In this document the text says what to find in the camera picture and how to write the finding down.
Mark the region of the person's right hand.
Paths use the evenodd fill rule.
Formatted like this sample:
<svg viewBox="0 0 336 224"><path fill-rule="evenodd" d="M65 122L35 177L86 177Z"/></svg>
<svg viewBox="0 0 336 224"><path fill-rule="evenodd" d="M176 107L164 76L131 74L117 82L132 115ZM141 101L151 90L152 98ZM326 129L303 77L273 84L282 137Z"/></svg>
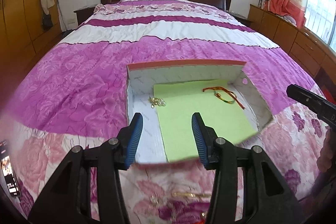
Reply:
<svg viewBox="0 0 336 224"><path fill-rule="evenodd" d="M332 130L329 128L327 130L325 140L323 141L320 156L317 159L318 170L322 173L325 173L332 165L333 151L330 147L331 133Z"/></svg>

